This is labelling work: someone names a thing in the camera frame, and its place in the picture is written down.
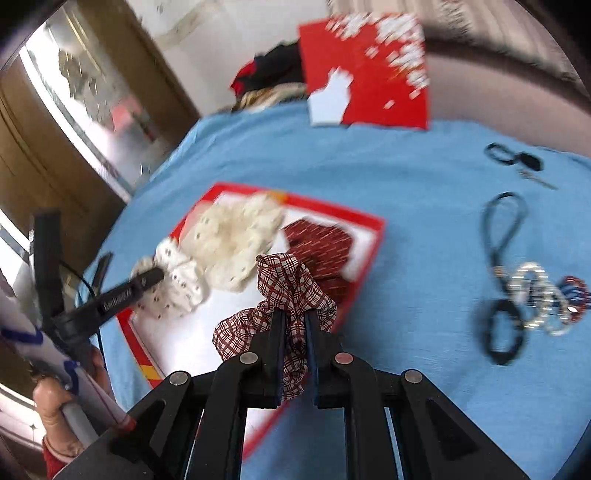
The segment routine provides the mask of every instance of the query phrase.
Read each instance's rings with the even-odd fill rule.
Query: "red plaid fabric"
[[[336,318],[336,304],[325,295],[308,268],[289,254],[259,255],[258,289],[267,298],[256,309],[241,310],[221,321],[213,331],[213,344],[223,360],[246,352],[252,336],[271,326],[273,308],[287,312],[283,400],[302,393],[307,372],[304,312],[317,309],[320,328],[330,330]]]

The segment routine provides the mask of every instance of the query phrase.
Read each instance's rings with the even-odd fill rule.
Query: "dark red patterned fabric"
[[[285,310],[288,315],[282,398],[289,400],[302,393],[302,380],[307,371],[304,312],[317,309],[320,328],[328,331],[335,322],[336,304],[322,292],[310,271],[293,255],[259,255],[256,265],[258,289],[266,300],[256,309],[241,310],[217,324],[213,344],[223,360],[246,352],[252,336],[271,326],[273,308]]]
[[[284,229],[290,249],[287,253],[304,262],[320,289],[337,305],[349,290],[341,276],[347,264],[353,239],[336,225],[317,225],[306,219],[297,220]]]

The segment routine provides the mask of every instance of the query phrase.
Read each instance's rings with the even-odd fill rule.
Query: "black cable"
[[[492,347],[494,341],[493,330],[495,327],[495,318],[496,314],[499,312],[505,312],[511,317],[513,328],[516,331],[513,345],[506,352],[494,350]],[[487,318],[487,322],[484,333],[484,348],[486,353],[488,353],[492,358],[492,361],[497,365],[507,365],[515,359],[519,350],[523,347],[525,342],[525,322],[521,318],[521,314],[515,304],[508,299],[499,299],[495,302],[491,309],[491,314]]]
[[[71,266],[69,266],[63,260],[60,261],[60,265],[62,267],[64,267],[67,271],[69,271],[72,275],[77,277],[84,285],[86,285],[86,288],[88,288],[88,293],[90,294],[90,296],[93,299],[96,298],[95,291],[92,289],[90,284],[86,281],[86,279],[82,275],[80,275],[76,270],[74,270]],[[107,370],[106,359],[105,359],[105,350],[103,349],[103,339],[100,335],[100,328],[96,332],[96,339],[98,340],[98,343],[99,343],[99,350],[100,350],[100,354],[103,357],[103,363],[105,364],[105,370]]]
[[[502,199],[505,198],[513,198],[518,204],[517,216],[515,217],[515,221],[511,228],[507,231],[505,236],[502,238],[501,242],[497,247],[492,246],[491,240],[491,219],[492,215],[496,210],[496,207],[500,204]],[[495,277],[499,280],[501,285],[501,289],[506,293],[509,294],[509,290],[507,285],[509,283],[508,276],[504,270],[503,266],[503,254],[513,237],[519,231],[523,220],[527,216],[527,204],[521,195],[518,195],[514,192],[505,192],[497,195],[493,198],[490,202],[488,202],[485,206],[484,214],[482,216],[482,243],[484,244],[485,251],[489,257],[491,262],[491,268]]]
[[[503,236],[498,246],[493,247],[491,240],[491,221],[492,216],[500,204],[501,200],[506,198],[513,198],[518,205],[517,215],[515,220],[507,233]],[[509,277],[505,272],[503,266],[503,254],[513,237],[519,231],[523,220],[527,216],[527,204],[521,195],[513,192],[505,192],[497,195],[485,206],[485,211],[482,216],[482,243],[484,244],[485,251],[489,257],[491,268],[503,292],[509,296]],[[511,317],[513,328],[515,329],[515,339],[513,345],[506,352],[500,352],[492,348],[494,340],[493,330],[495,325],[495,319],[499,312],[505,312]],[[483,336],[484,348],[486,353],[491,357],[492,361],[497,365],[507,365],[510,363],[519,353],[525,343],[525,322],[521,317],[517,306],[510,299],[499,299],[491,308],[490,315],[487,318],[486,330]]]
[[[80,275],[76,270],[74,270],[71,266],[69,266],[63,260],[60,260],[60,265],[62,267],[64,267],[68,272],[70,272],[72,275],[74,275],[76,278],[78,278],[78,280],[80,280],[84,285],[86,285],[86,288],[88,288],[88,292],[90,293],[90,296],[93,299],[96,298],[95,291],[92,290],[92,287],[90,286],[90,284],[86,281],[86,279],[82,275]]]

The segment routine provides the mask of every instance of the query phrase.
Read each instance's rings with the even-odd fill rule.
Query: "person's hand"
[[[92,363],[95,366],[95,381],[114,399],[105,363],[96,347],[92,349]],[[33,400],[46,430],[45,443],[48,450],[65,458],[74,458],[80,454],[84,447],[70,430],[60,410],[63,404],[74,400],[72,394],[64,390],[55,378],[48,377],[37,383]]]

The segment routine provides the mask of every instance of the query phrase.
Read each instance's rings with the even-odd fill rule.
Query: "wall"
[[[126,0],[202,115],[235,100],[242,65],[301,23],[328,16],[326,0]]]

